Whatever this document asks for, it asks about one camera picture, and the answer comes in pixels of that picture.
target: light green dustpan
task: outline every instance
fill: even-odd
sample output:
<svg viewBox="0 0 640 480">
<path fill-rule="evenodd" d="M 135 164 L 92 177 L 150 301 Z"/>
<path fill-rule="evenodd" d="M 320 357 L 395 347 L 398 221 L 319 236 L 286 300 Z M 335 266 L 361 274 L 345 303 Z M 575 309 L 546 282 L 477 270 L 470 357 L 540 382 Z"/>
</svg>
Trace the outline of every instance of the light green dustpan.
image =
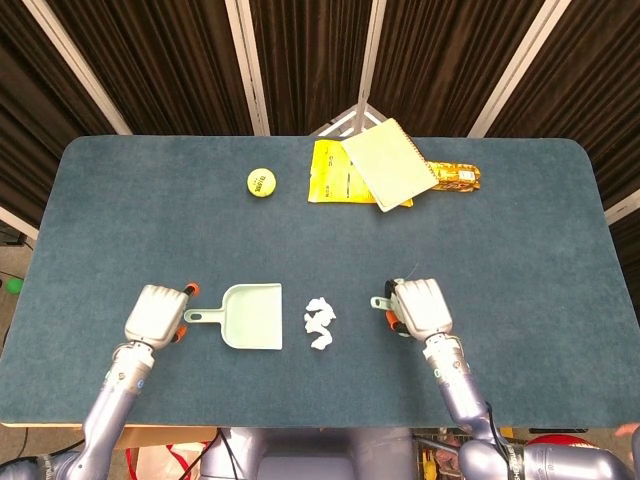
<svg viewBox="0 0 640 480">
<path fill-rule="evenodd" d="M 222 339 L 233 348 L 282 350 L 282 285 L 233 285 L 222 308 L 184 312 L 189 323 L 219 323 Z"/>
</svg>

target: table surface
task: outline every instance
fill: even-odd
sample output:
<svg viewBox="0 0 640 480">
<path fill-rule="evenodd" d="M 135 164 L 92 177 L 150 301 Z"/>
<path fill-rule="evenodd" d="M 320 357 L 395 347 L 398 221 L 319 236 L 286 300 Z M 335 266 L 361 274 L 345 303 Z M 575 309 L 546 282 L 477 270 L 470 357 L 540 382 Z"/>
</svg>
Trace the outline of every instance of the table surface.
<svg viewBox="0 0 640 480">
<path fill-rule="evenodd" d="M 7 346 L 0 420 L 80 423 L 147 283 L 197 281 L 192 307 L 237 283 L 283 285 L 282 351 L 234 350 L 194 325 L 156 353 L 135 424 L 451 424 L 412 339 L 369 307 L 386 279 L 436 278 L 496 421 L 539 427 L 637 420 L 640 332 L 591 165 L 561 139 L 418 138 L 476 164 L 472 194 L 413 208 L 309 204 L 309 137 L 104 136 L 65 151 Z M 272 169 L 273 196 L 246 189 Z M 334 307 L 310 349 L 305 305 Z"/>
</svg>

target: light yellow notepad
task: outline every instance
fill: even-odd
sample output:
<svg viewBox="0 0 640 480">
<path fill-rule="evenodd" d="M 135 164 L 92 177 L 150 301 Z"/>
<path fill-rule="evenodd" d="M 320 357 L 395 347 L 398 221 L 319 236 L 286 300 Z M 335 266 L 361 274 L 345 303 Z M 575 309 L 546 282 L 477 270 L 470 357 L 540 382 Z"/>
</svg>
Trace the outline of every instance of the light yellow notepad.
<svg viewBox="0 0 640 480">
<path fill-rule="evenodd" d="M 438 184 L 418 147 L 392 118 L 342 146 L 383 212 Z"/>
</svg>

